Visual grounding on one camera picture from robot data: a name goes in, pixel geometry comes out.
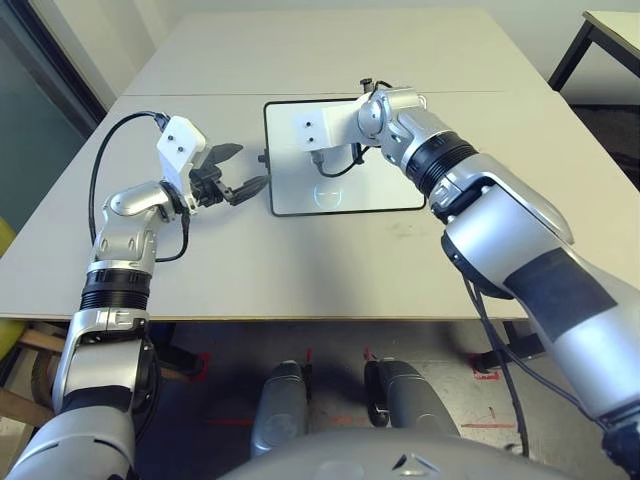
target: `black frame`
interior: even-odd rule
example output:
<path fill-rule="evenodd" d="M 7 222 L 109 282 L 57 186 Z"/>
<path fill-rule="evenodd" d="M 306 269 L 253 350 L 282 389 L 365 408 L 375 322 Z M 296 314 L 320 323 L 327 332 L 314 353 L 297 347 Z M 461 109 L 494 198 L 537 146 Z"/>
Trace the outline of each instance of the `black frame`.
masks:
<path fill-rule="evenodd" d="M 5 3 L 92 120 L 96 124 L 100 123 L 107 114 L 106 109 L 58 46 L 36 11 L 30 5 L 29 0 L 5 0 Z M 31 55 L 26 53 L 25 55 L 20 55 L 20 57 L 21 61 L 28 64 Z M 51 101 L 62 110 L 83 135 L 88 137 L 92 133 L 92 129 L 89 129 L 86 122 L 78 118 L 74 109 L 65 100 L 64 94 L 59 92 L 50 82 L 40 77 L 34 75 L 36 82 L 51 98 Z"/>
<path fill-rule="evenodd" d="M 553 90 L 559 91 L 564 87 L 592 43 L 599 45 L 605 52 L 627 67 L 637 77 L 640 77 L 640 58 L 636 58 L 631 52 L 612 40 L 589 20 L 585 20 L 578 34 L 573 39 L 573 42 L 571 42 L 569 49 L 549 78 L 548 83 Z"/>
<path fill-rule="evenodd" d="M 265 158 L 265 166 L 267 167 L 267 171 L 269 175 L 271 175 L 271 162 L 269 158 L 269 135 L 267 133 L 267 107 L 269 105 L 290 105 L 292 103 L 327 103 L 327 102 L 353 102 L 357 100 L 357 98 L 314 98 L 311 100 L 277 100 L 273 102 L 267 102 L 264 104 L 262 108 L 262 117 L 264 120 L 264 141 L 265 141 L 265 149 L 264 149 L 264 158 Z M 318 212 L 318 213 L 276 213 L 273 210 L 273 191 L 271 182 L 269 182 L 269 208 L 271 213 L 275 217 L 279 218 L 287 218 L 287 217 L 311 217 L 315 215 L 350 215 L 353 213 L 379 213 L 379 212 L 407 212 L 414 210 L 422 210 L 427 206 L 427 197 L 423 197 L 424 201 L 422 202 L 421 207 L 413 207 L 413 208 L 384 208 L 378 210 L 350 210 L 348 212 Z"/>

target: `floor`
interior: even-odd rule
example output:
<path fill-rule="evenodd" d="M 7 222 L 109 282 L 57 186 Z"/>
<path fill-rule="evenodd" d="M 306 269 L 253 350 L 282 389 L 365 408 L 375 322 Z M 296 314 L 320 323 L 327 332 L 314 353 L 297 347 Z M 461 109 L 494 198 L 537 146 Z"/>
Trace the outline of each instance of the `floor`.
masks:
<path fill-rule="evenodd" d="M 209 371 L 199 383 L 165 382 L 158 414 L 138 449 L 144 478 L 211 479 L 246 462 L 251 420 L 270 369 L 286 359 L 303 362 L 309 348 L 312 433 L 372 428 L 362 383 L 368 350 L 418 369 L 464 437 L 498 448 L 519 443 L 504 381 L 483 379 L 468 364 L 469 354 L 488 348 L 479 322 L 201 323 L 179 325 L 174 338 L 179 346 L 210 354 Z M 563 383 L 547 357 L 530 364 Z M 597 427 L 517 368 L 512 371 L 533 458 L 578 478 L 626 478 L 600 452 Z"/>
<path fill-rule="evenodd" d="M 572 109 L 640 190 L 640 105 L 574 105 Z"/>

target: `whiteboard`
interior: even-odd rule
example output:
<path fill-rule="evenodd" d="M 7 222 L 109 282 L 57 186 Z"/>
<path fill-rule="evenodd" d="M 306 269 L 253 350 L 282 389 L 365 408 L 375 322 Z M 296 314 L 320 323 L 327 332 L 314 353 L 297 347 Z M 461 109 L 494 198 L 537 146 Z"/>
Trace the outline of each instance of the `whiteboard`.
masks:
<path fill-rule="evenodd" d="M 372 148 L 364 164 L 337 178 L 320 175 L 309 152 L 298 147 L 293 118 L 353 99 L 270 102 L 264 107 L 271 211 L 276 216 L 418 210 L 426 201 L 413 183 Z M 353 161 L 351 146 L 325 156 L 324 171 L 339 172 Z"/>

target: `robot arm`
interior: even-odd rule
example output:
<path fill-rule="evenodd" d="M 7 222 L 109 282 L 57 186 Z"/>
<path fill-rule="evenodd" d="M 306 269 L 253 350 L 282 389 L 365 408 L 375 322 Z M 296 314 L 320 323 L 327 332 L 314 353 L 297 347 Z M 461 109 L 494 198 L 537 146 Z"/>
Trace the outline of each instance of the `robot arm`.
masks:
<path fill-rule="evenodd" d="M 632 446 L 631 455 L 611 446 L 610 456 L 637 462 L 640 292 L 580 258 L 553 205 L 460 139 L 411 88 L 300 115 L 295 129 L 315 158 L 345 143 L 379 146 L 445 224 L 454 266 L 484 294 L 520 302 L 584 410 L 609 426 L 605 444 Z"/>
<path fill-rule="evenodd" d="M 8 478 L 133 478 L 134 416 L 147 423 L 159 393 L 146 311 L 156 235 L 178 216 L 188 228 L 198 207 L 222 200 L 237 205 L 266 185 L 266 176 L 239 189 L 222 183 L 216 165 L 241 148 L 210 148 L 189 120 L 173 116 L 157 144 L 163 179 L 107 199 L 56 375 L 57 416 L 35 435 Z"/>

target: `white wall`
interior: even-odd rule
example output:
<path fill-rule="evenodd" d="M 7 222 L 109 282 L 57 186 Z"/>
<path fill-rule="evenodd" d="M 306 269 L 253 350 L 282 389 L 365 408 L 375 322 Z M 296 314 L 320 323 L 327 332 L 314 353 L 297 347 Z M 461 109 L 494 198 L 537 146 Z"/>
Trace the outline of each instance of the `white wall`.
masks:
<path fill-rule="evenodd" d="M 172 0 L 31 0 L 94 93 L 109 108 L 183 12 Z"/>
<path fill-rule="evenodd" d="M 106 106 L 124 91 L 185 13 L 482 7 L 546 79 L 580 28 L 584 10 L 640 11 L 639 0 L 31 0 L 31 3 Z M 363 35 L 383 28 L 362 27 Z M 640 104 L 640 79 L 594 45 L 562 93 L 573 103 Z"/>

